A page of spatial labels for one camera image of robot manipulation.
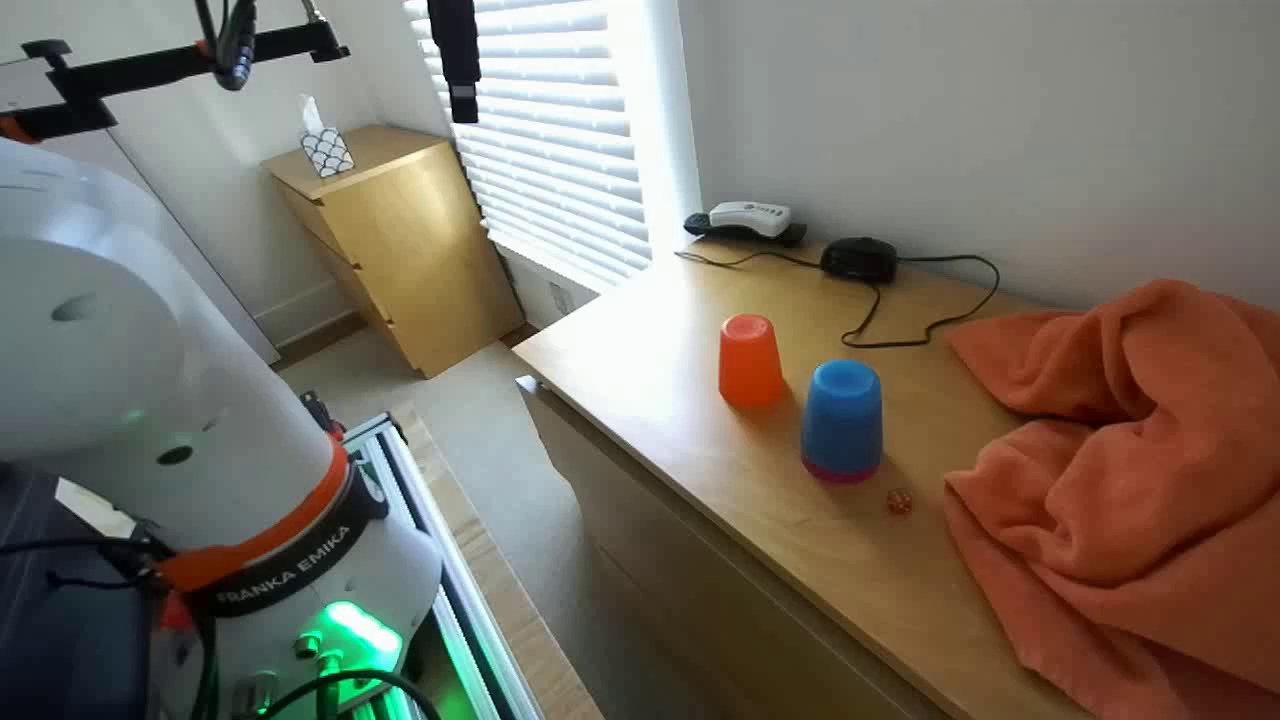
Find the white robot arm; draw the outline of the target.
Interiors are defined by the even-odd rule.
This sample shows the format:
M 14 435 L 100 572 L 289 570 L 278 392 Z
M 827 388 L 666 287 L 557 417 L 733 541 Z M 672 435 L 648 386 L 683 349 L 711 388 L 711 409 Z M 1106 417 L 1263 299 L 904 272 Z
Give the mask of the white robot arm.
M 446 720 L 404 431 L 341 429 L 222 321 L 137 184 L 61 155 L 114 94 L 341 44 L 246 0 L 189 50 L 72 68 L 3 117 L 3 720 Z

